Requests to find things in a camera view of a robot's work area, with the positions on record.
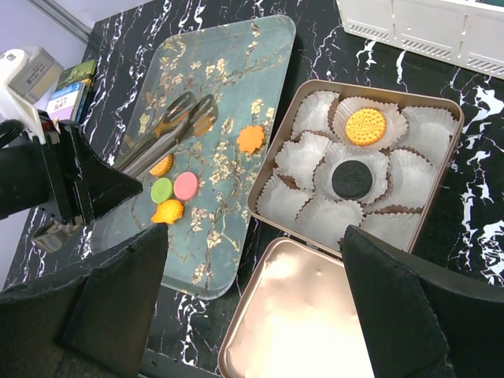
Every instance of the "orange flower cookie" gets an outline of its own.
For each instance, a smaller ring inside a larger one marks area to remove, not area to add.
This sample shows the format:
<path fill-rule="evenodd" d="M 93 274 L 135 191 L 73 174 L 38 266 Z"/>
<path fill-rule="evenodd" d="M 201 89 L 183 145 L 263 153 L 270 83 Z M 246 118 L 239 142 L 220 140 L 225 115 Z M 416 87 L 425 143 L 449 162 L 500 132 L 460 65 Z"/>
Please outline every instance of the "orange flower cookie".
<path fill-rule="evenodd" d="M 236 140 L 239 150 L 252 154 L 255 150 L 259 150 L 262 143 L 265 141 L 265 131 L 261 126 L 247 126 L 239 132 L 239 137 Z"/>
<path fill-rule="evenodd" d="M 358 146 L 369 146 L 378 142 L 387 130 L 385 116 L 376 109 L 360 109 L 346 122 L 348 139 Z"/>
<path fill-rule="evenodd" d="M 183 205 L 178 199 L 169 199 L 157 205 L 156 213 L 150 218 L 154 223 L 174 224 L 183 216 Z"/>
<path fill-rule="evenodd" d="M 161 177 L 164 176 L 173 164 L 173 156 L 171 154 L 166 155 L 163 160 L 158 162 L 152 169 L 149 171 L 152 176 Z"/>

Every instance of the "cookie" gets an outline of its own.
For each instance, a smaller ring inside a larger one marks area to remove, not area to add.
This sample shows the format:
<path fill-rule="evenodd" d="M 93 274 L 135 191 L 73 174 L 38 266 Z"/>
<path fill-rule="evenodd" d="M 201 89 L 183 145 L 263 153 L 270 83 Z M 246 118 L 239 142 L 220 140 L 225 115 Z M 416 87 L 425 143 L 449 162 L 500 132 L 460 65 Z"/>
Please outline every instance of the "cookie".
<path fill-rule="evenodd" d="M 345 133 L 357 146 L 369 146 L 378 142 L 387 130 L 385 116 L 376 109 L 360 109 L 346 122 Z"/>
<path fill-rule="evenodd" d="M 156 213 L 150 218 L 154 223 L 174 224 L 183 216 L 183 204 L 178 199 L 169 199 L 157 205 Z"/>
<path fill-rule="evenodd" d="M 265 131 L 261 126 L 249 125 L 239 132 L 238 143 L 239 150 L 252 154 L 259 150 L 265 141 Z"/>
<path fill-rule="evenodd" d="M 161 177 L 164 176 L 173 164 L 173 156 L 171 154 L 166 155 L 163 160 L 158 162 L 152 169 L 149 171 L 152 176 Z"/>
<path fill-rule="evenodd" d="M 175 180 L 173 190 L 180 201 L 189 201 L 198 191 L 198 177 L 193 172 L 181 173 Z"/>
<path fill-rule="evenodd" d="M 366 164 L 349 160 L 341 163 L 332 173 L 332 189 L 341 198 L 359 199 L 371 190 L 372 175 Z"/>
<path fill-rule="evenodd" d="M 162 177 L 152 185 L 150 197 L 154 203 L 162 203 L 173 196 L 173 184 L 170 179 Z"/>

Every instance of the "decorative tray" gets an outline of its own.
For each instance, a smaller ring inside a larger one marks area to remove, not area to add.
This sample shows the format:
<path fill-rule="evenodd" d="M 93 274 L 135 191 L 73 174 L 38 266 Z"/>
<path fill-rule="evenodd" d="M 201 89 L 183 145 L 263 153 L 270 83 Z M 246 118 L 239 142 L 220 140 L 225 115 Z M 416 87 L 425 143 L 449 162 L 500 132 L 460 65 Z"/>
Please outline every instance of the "decorative tray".
<path fill-rule="evenodd" d="M 166 177 L 173 180 L 191 171 L 199 189 L 184 203 L 183 217 L 169 225 L 163 285 L 213 299 L 235 279 L 250 220 L 246 194 L 264 160 L 294 38 L 295 24 L 279 15 L 174 35 L 156 50 L 120 154 L 186 91 L 198 100 L 213 95 L 219 111 L 210 130 L 184 139 L 172 152 L 173 166 Z M 236 140 L 250 124 L 262 126 L 265 143 L 246 154 Z M 139 179 L 143 193 L 95 225 L 94 253 L 151 224 L 156 205 L 150 187 L 157 178 L 147 173 Z"/>

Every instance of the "black marble table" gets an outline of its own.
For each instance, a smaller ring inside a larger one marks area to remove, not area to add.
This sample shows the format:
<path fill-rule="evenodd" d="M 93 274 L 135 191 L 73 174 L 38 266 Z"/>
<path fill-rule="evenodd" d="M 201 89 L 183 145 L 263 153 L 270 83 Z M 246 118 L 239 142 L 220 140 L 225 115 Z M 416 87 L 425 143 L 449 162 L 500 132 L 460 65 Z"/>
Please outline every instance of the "black marble table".
<path fill-rule="evenodd" d="M 84 124 L 92 146 L 112 162 L 155 49 L 170 35 L 254 17 L 284 13 L 297 24 L 278 120 L 295 89 L 308 79 L 450 98 L 466 124 L 416 254 L 489 284 L 504 286 L 504 82 L 395 48 L 347 35 L 333 0 L 155 0 L 98 22 L 102 39 L 84 59 L 96 57 L 97 91 Z M 30 212 L 6 285 L 32 280 L 91 253 L 89 230 L 69 248 L 46 254 L 31 234 L 44 216 Z M 250 222 L 238 276 L 223 297 L 202 301 L 165 287 L 159 291 L 147 341 L 146 363 L 172 360 L 217 372 L 217 353 L 250 274 L 266 246 L 283 236 Z"/>

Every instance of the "yellow round biscuit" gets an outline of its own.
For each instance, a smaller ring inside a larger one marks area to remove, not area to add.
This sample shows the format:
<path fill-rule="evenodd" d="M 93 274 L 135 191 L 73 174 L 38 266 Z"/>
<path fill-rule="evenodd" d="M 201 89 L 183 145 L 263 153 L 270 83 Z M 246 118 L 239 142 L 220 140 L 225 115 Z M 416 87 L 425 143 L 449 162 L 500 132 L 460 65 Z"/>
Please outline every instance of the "yellow round biscuit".
<path fill-rule="evenodd" d="M 174 224 L 183 216 L 183 204 L 178 199 L 169 199 L 157 205 L 156 213 L 150 218 L 154 223 Z"/>
<path fill-rule="evenodd" d="M 360 109 L 346 122 L 348 139 L 358 146 L 369 146 L 378 142 L 387 130 L 385 116 L 376 109 Z"/>
<path fill-rule="evenodd" d="M 173 156 L 171 154 L 166 155 L 163 160 L 158 162 L 152 169 L 149 171 L 152 176 L 161 177 L 164 176 L 173 164 Z"/>

